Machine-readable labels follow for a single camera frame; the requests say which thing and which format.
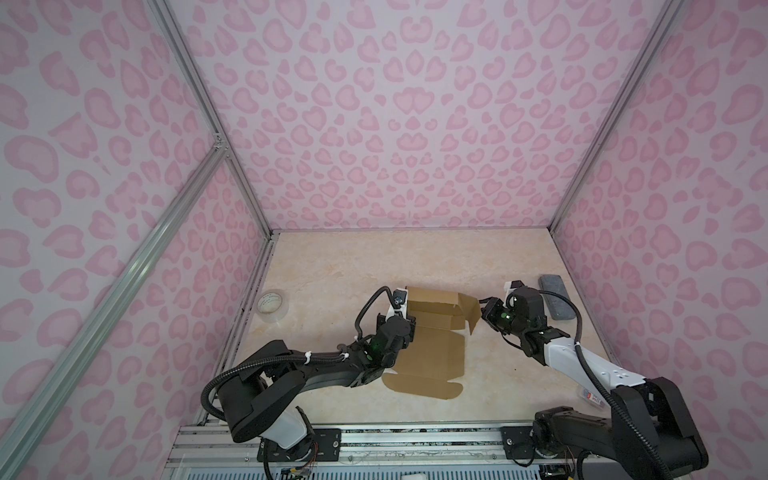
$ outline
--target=aluminum frame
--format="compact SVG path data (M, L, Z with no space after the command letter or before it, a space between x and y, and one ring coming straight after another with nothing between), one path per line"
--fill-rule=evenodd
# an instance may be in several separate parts
M313 424L342 430L338 462L349 465L494 465L511 464L502 444L503 426L531 426L530 420L502 422L407 422L371 424ZM182 427L166 464L166 475L189 468L233 468L254 465L261 440L234 443L226 426ZM535 464L560 463L537 459ZM596 455L590 463L613 462ZM288 466L275 463L275 467Z
M598 162L603 146L614 132L623 113L627 110L634 93L640 87L656 55L662 49L664 42L669 38L672 28L681 17L680 12L687 3L688 0L667 0L661 7L661 12L656 17L653 26L651 26L650 33L645 38L645 43L643 43L640 52L634 59L627 78L621 85L614 102L611 104L610 110L605 116L597 134L594 136L587 152L584 154L584 160L579 165L573 180L568 185L562 202L560 202L558 209L554 212L552 222L549 224L549 231L553 235L562 226L563 220L571 209L571 205L576 200L576 195L586 183L587 175Z
M237 153L231 148L232 142L227 135L227 130L224 128L219 114L216 112L214 103L211 100L210 94L205 87L202 75L197 69L197 65L192 57L187 42L184 39L184 34L181 32L176 15L173 9L168 5L167 0L147 0L150 10L154 14L157 26L163 33L168 46L176 58L176 62L181 68L181 73L184 78L187 79L187 83L192 89L192 94L197 99L197 103L200 105L200 110L208 123L211 133L217 139L217 142L222 145L225 150L230 151L230 155L227 157L227 164L232 171L235 180L237 181L237 187L246 199L246 204L251 211L251 214L256 218L259 228L262 230L262 234L269 238L272 234L269 222L266 220L264 211L259 205L256 192L253 190L248 180L243 165L237 156Z
M273 234L272 238L265 241L264 245L261 247L257 262L253 267L253 272L248 279L243 299L240 301L240 308L237 310L237 315L232 322L227 341L224 343L221 355L219 355L212 378L219 373L222 373L224 370L232 368L234 365L235 358L237 357L237 350L240 348L240 342L248 331L248 325L253 312L253 305L256 302L257 293L261 290L261 286L264 283L264 278L266 277L266 272L269 267L269 262L272 259L278 236L279 234L277 233ZM203 410L202 406L200 406L197 415L195 416L194 424L204 425L208 420L208 413Z
M35 394L17 414L0 439L0 478L15 478L24 468L225 157L221 146L211 148Z

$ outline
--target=black cable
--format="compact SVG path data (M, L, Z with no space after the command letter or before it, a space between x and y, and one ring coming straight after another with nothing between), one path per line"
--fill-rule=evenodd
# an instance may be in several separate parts
M502 333L502 339L504 339L504 341L505 341L506 343L508 343L508 344L510 344L510 345L512 345L512 346L514 346L514 347L515 347L516 349L518 349L518 350L522 350L522 349L523 349L521 346L519 346L519 345L515 345L514 343L510 342L509 340L507 340L507 337L505 337L505 336L504 336L504 333Z
M266 476L266 480L275 480L275 478L272 476L272 472L270 471L270 444L272 443L272 440L264 439L264 460L262 464L264 465L264 475Z
M515 459L515 455L514 455L514 453L515 453L515 449L517 449L517 448L519 448L519 447L521 447L521 446L525 446L525 444L522 444L522 443L518 443L517 445L513 445L513 446L512 446L512 451L510 452L510 456L512 457L512 461L513 461L513 462L515 463L515 465L517 465L518 467L522 467L522 468L530 467L530 466L533 464L533 460L534 460L534 458L536 458L536 448L535 448L535 447L534 447L534 445L533 445L533 440L531 440L531 443L530 443L530 445L529 445L529 446L531 447L531 459L530 459L530 460L528 460L528 463L520 463L520 462L518 462L518 461Z
M584 460L591 454L589 450L582 450L576 458L576 478L584 480Z
M562 296L560 293L556 292L550 292L549 290L539 290L539 293L543 293L544 295L551 295L554 297L559 298L560 300L564 301L571 310L574 311L576 314L576 335L574 335L574 343L579 343L581 341L581 312L579 309L574 305L573 302L571 302L571 299L569 299L566 296Z
M357 338L362 340L362 328L360 328L360 321L365 316L365 314L368 312L368 309L371 308L371 305L373 305L373 302L376 301L377 298L379 298L379 295L386 292L387 297L389 297L389 304L392 305L392 308L397 310L397 306L395 305L395 299L392 298L392 291L389 289L388 286L383 286L380 289L374 293L371 298L366 302L366 304L362 307L362 310L360 310L360 313L357 314L357 318L355 319L355 330L357 330Z
M538 292L543 293L544 295L556 296L573 309L574 313L576 314L576 335L574 336L574 344L576 349L576 357L578 358L578 362L581 365L581 368L584 370L584 373L587 374L587 377L589 378L589 381L592 382L592 385L594 385L594 387L598 390L598 393L603 396L605 402L611 407L611 411L616 412L621 421L624 422L624 424L632 431L632 433L635 434L637 439L640 440L643 449L648 453L656 468L660 470L661 477L664 480L673 480L670 469L667 464L664 463L664 460L661 459L659 452L653 445L650 444L648 439L645 438L645 435L643 435L640 430L637 429L637 426L634 424L627 411L621 408L621 406L618 404L618 402L616 402L616 400L614 400L614 398L603 386L594 372L592 372L592 369L589 368L587 359L585 359L584 353L581 351L581 327L584 320L581 318L581 312L579 309L576 308L570 299L568 299L566 296L562 296L560 293L549 292L547 290L539 290Z
M346 357L341 354L339 354L338 356L311 356L310 364L338 363L338 362L342 362L345 358ZM241 365L238 365L233 369L229 369L226 372L222 372L219 375L215 376L210 382L208 382L207 385L205 385L205 387L203 388L203 392L200 393L200 404L203 406L203 409L205 409L206 412L210 413L211 415L213 415L219 420L226 421L227 419L224 417L224 412L217 409L214 406L214 404L211 403L210 401L210 394L218 386L220 386L222 383L226 382L227 380L231 379L232 377L237 375L239 372L242 372L243 370L246 370L246 369L273 365L275 363L284 363L284 362L304 363L305 361L306 361L306 357L304 355L282 355L282 356L271 356L265 359L258 359L254 362L243 363Z

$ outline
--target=flattened cardboard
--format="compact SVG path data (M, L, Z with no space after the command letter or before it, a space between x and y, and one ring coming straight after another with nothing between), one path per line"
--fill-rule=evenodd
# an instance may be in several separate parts
M416 318L413 343L398 354L393 369L382 381L396 392L437 399L454 399L464 387L449 382L464 375L463 330L470 335L480 319L476 298L457 292L408 287L408 314Z

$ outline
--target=black arm segment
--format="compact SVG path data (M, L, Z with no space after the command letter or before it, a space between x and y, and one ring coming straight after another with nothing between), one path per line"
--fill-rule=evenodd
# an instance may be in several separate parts
M513 282L505 300L490 297L482 309L482 318L502 335L520 339L526 356L545 362L545 346L567 333L547 325L544 303L538 290ZM577 318L581 314L572 306ZM654 447L674 477L707 466L709 456L690 417L680 390L670 380L645 379L635 386L618 386L609 392L623 412L629 415L640 434ZM603 419L557 407L536 413L533 425L534 445L549 452L562 452L567 446L578 447L612 458L635 480L663 478L640 437L611 410Z
M619 386L611 395L656 447L673 476L707 466L707 450L680 390L670 380L660 377L635 387ZM544 410L536 413L533 435L535 444L550 452L560 452L565 446L578 447L616 460L636 480L659 478L637 437L615 413L611 419L603 419L570 407Z
M267 430L283 410L301 392L327 386L356 387L371 383L395 364L397 353L412 341L415 321L401 316L383 319L379 316L376 335L370 343L358 339L348 346L341 345L341 353L349 357L342 362L304 365L286 361L264 367L253 367L238 372L222 383L217 390L221 408L230 427L232 440L247 442ZM273 340L245 359L247 365L259 359L302 356L289 350L282 340ZM336 358L339 352L313 353L313 359ZM264 374L273 383L267 385Z

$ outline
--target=pink leopard print wall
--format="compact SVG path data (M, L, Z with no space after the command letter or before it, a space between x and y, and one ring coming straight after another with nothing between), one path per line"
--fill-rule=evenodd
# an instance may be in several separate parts
M141 0L0 12L1 435L212 139Z
M19 480L157 478L200 408L261 244L222 165Z
M768 470L765 25L691 5L555 237L623 365L680 386L708 480Z
M272 227L547 225L661 0L172 0Z

